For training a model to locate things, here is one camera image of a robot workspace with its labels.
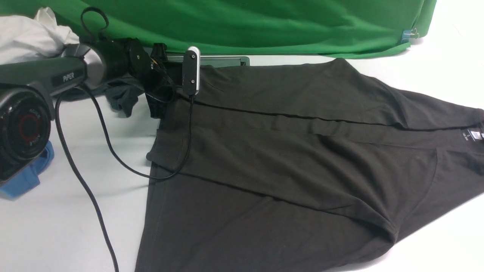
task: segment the white surface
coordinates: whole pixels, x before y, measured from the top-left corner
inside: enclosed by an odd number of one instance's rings
[[[482,31],[464,37],[449,19],[453,10],[449,6],[450,0],[438,3],[429,35],[408,52],[349,62],[393,87],[484,108],[484,59],[481,52],[470,50],[477,46],[472,44],[473,37]],[[473,19],[484,26],[481,17]],[[251,65],[329,60],[318,56],[250,57]],[[150,119],[143,96],[128,119],[117,118],[105,98],[99,101],[115,150],[136,170],[148,173],[145,154],[153,144],[158,121]],[[132,272],[143,230],[148,181],[112,158],[89,101],[65,103],[61,120],[74,160],[103,212],[120,270]],[[40,176],[41,185],[17,201],[0,199],[0,271],[113,271],[94,208],[71,172],[55,130],[51,140],[56,158]],[[480,196],[404,239],[383,257],[332,271],[484,271],[483,210],[484,196]]]
[[[51,58],[79,43],[70,27],[57,25],[50,8],[40,8],[34,19],[0,16],[0,29],[0,64]]]

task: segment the shirt label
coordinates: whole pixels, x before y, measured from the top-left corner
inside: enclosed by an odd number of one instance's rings
[[[481,133],[479,129],[466,129],[461,131],[462,136],[466,141],[482,141],[484,139],[484,133]]]

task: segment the green cloth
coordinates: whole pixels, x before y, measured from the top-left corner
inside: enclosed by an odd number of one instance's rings
[[[437,0],[2,0],[0,15],[35,15],[51,7],[58,22],[83,34],[88,6],[109,17],[113,38],[163,42],[171,52],[196,45],[203,54],[394,55],[410,46],[402,32],[427,34]],[[99,15],[85,15],[101,28]]]

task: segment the black cloth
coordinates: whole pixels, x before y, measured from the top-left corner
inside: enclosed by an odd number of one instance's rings
[[[133,107],[138,103],[138,96],[143,94],[144,91],[137,86],[122,81],[114,81],[91,90],[91,93],[94,96],[104,94],[113,110],[122,111],[126,117],[130,117],[133,113]],[[77,101],[87,98],[89,96],[85,91],[73,88],[67,91],[63,100]]]
[[[320,272],[365,262],[484,192],[484,111],[343,59],[204,67],[182,174],[150,184],[136,271]],[[152,174],[186,152],[167,108]]]

